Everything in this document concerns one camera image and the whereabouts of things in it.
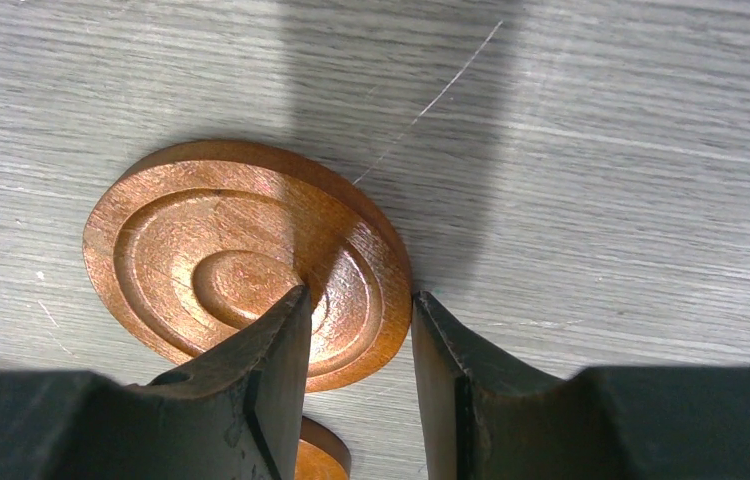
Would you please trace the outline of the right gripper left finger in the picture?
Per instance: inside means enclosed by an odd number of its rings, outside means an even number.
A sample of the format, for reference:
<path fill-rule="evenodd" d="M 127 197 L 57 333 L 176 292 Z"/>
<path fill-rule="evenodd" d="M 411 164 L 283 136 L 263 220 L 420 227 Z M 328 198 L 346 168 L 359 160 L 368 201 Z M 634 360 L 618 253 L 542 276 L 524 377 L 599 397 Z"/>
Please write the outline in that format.
<path fill-rule="evenodd" d="M 147 385 L 0 370 L 0 479 L 289 479 L 311 338 L 296 286 Z"/>

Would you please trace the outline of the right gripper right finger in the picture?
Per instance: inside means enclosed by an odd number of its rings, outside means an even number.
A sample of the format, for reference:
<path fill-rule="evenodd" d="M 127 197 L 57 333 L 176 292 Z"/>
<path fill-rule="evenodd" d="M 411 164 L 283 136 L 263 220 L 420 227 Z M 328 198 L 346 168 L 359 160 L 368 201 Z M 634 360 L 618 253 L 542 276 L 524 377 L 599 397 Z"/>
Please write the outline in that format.
<path fill-rule="evenodd" d="M 432 479 L 750 479 L 750 367 L 594 366 L 560 379 L 413 299 Z"/>

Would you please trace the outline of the brown wooden coaster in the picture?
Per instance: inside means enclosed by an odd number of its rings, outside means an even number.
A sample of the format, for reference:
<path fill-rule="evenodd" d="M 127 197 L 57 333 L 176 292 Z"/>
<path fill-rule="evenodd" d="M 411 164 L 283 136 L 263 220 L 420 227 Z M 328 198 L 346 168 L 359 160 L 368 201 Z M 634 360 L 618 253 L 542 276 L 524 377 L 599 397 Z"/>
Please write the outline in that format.
<path fill-rule="evenodd" d="M 411 262 L 388 217 L 340 174 L 265 144 L 199 140 L 145 156 L 93 207 L 82 250 L 108 311 L 176 364 L 301 285 L 310 392 L 376 373 L 410 329 Z"/>
<path fill-rule="evenodd" d="M 349 480 L 351 464 L 348 447 L 333 431 L 302 417 L 295 480 Z"/>

